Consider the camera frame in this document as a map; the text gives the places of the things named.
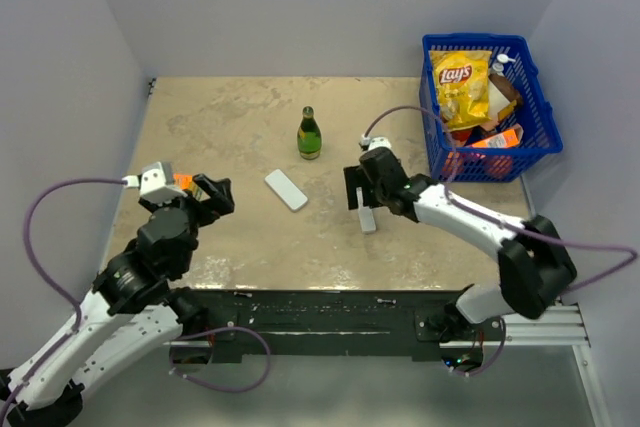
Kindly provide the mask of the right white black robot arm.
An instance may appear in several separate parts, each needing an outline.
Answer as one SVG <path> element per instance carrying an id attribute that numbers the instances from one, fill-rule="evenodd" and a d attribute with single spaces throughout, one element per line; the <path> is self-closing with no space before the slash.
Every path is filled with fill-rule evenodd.
<path id="1" fill-rule="evenodd" d="M 343 173 L 350 210 L 385 207 L 396 216 L 452 234 L 497 263 L 496 285 L 465 288 L 439 316 L 456 339 L 469 339 L 481 323 L 498 316 L 541 317 L 577 277 L 554 224 L 543 216 L 523 220 L 499 214 L 425 174 L 408 176 L 387 147 L 364 152 L 359 163 Z"/>

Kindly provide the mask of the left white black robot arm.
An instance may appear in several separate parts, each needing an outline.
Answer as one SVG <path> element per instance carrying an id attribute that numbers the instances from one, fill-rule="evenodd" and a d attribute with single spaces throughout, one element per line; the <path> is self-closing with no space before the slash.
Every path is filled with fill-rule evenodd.
<path id="1" fill-rule="evenodd" d="M 150 214 L 124 251 L 75 299 L 42 267 L 31 241 L 38 203 L 23 221 L 23 243 L 36 272 L 73 308 L 71 318 L 22 365 L 1 372 L 1 422 L 67 426 L 89 391 L 165 341 L 196 339 L 208 310 L 190 288 L 171 288 L 188 272 L 199 231 L 235 210 L 231 181 L 204 174 L 183 189 L 163 164 L 115 180 L 136 189 Z"/>

